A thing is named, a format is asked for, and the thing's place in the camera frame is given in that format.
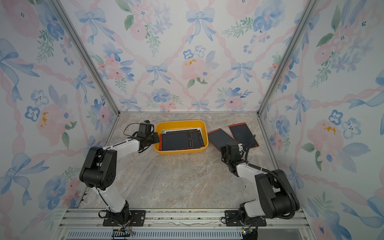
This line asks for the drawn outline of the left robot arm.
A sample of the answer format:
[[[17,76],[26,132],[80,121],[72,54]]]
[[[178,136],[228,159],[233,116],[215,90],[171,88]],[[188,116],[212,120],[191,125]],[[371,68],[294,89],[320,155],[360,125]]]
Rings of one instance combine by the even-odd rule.
[[[132,153],[141,153],[147,147],[159,143],[158,133],[139,134],[108,147],[92,147],[80,171],[79,179],[94,189],[107,205],[106,218],[126,225],[132,219],[128,202],[114,184],[117,161]]]

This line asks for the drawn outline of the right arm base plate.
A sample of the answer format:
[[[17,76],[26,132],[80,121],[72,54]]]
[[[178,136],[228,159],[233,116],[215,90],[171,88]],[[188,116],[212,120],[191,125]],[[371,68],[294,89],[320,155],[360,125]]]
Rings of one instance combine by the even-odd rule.
[[[227,227],[266,227],[262,217],[249,217],[244,210],[226,210],[221,222]]]

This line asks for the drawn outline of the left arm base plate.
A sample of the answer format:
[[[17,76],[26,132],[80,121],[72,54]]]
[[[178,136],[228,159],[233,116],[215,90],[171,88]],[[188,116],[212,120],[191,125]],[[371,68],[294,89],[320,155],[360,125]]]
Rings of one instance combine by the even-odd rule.
[[[104,219],[104,227],[143,227],[146,217],[145,210],[128,210],[122,213],[105,210],[104,217],[101,216],[101,212],[99,212],[99,217]]]

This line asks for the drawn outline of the yellow plastic storage box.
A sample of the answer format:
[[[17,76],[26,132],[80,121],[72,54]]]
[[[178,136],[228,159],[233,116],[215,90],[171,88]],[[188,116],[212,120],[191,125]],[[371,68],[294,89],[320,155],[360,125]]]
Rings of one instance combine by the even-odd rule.
[[[203,143],[202,147],[196,148],[188,148],[188,149],[181,149],[181,150],[171,150],[171,151],[165,151],[162,148],[163,144],[163,131],[166,130],[175,130],[179,131],[182,129],[201,129],[201,137],[200,140]],[[192,154],[192,153],[202,153],[206,150],[206,148],[209,145],[208,140],[208,131],[206,124],[201,120],[182,120],[182,121],[171,121],[171,122],[162,122],[157,124],[155,128],[155,132],[159,134],[160,143],[155,144],[154,149],[157,153],[160,155],[177,155],[177,154]]]

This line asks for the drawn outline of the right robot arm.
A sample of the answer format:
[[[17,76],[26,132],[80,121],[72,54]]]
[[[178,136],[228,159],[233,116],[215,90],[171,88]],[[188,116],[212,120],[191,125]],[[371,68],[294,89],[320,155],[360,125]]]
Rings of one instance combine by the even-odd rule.
[[[242,144],[222,146],[221,154],[232,174],[256,186],[258,197],[240,204],[238,217],[243,225],[252,225],[260,218],[289,220],[295,216],[300,203],[284,171],[249,163],[249,149],[244,150]]]

